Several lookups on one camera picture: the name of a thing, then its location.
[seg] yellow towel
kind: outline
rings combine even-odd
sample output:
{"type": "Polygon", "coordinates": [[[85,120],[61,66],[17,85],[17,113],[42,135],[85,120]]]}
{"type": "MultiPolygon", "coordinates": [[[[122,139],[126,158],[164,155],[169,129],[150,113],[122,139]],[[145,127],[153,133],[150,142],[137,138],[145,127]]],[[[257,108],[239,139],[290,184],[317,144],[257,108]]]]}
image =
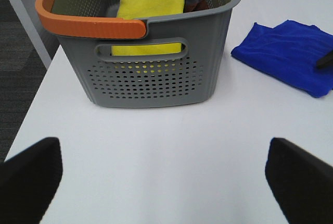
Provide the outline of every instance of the yellow towel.
{"type": "MultiPolygon", "coordinates": [[[[165,16],[183,13],[185,0],[120,0],[117,17],[134,19],[143,17],[165,16]]],[[[160,55],[178,53],[181,43],[113,46],[111,51],[115,56],[160,55]]]]}

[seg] basket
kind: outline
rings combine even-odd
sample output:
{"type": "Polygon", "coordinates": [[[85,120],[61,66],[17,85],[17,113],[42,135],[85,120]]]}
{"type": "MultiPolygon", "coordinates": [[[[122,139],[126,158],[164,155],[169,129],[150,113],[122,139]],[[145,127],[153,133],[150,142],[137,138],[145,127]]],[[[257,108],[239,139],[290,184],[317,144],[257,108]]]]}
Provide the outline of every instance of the basket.
{"type": "Polygon", "coordinates": [[[210,9],[177,15],[115,18],[119,0],[36,0],[85,93],[105,107],[163,107],[207,100],[214,92],[233,7],[240,0],[206,0],[210,9]],[[112,56],[112,45],[182,43],[182,51],[112,56]]]}

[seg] gray plastic basket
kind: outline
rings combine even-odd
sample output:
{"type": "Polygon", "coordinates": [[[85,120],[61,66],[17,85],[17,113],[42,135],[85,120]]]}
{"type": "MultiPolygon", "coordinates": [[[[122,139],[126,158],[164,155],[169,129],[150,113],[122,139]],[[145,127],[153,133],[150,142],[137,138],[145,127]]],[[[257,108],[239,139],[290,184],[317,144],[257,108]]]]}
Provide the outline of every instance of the gray plastic basket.
{"type": "MultiPolygon", "coordinates": [[[[163,107],[197,103],[214,92],[232,13],[240,0],[206,0],[210,9],[141,19],[142,39],[58,35],[89,99],[106,107],[163,107]],[[112,45],[182,43],[177,54],[112,56],[112,45]]],[[[115,17],[119,0],[57,0],[55,14],[115,17]]]]}

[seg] white table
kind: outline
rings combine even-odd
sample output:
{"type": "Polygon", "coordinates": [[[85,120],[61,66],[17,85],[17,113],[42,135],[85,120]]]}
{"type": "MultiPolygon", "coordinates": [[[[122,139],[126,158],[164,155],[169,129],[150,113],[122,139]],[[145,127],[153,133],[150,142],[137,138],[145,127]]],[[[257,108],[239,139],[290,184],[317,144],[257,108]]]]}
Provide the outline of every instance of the white table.
{"type": "Polygon", "coordinates": [[[333,33],[330,1],[242,0],[215,93],[200,104],[96,106],[59,48],[7,157],[60,138],[64,174],[42,223],[287,223],[264,175],[270,139],[332,165],[333,92],[312,98],[230,52],[254,22],[293,19],[333,33]]]}

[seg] blue towel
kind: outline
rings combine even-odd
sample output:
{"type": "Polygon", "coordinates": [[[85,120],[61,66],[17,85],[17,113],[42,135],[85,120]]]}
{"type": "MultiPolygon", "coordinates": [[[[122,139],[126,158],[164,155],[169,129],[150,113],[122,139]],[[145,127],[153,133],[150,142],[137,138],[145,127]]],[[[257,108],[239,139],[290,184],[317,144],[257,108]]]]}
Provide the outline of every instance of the blue towel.
{"type": "Polygon", "coordinates": [[[316,61],[332,49],[333,35],[315,25],[287,20],[274,28],[255,23],[231,54],[254,69],[321,97],[333,89],[333,67],[319,70],[316,61]]]}

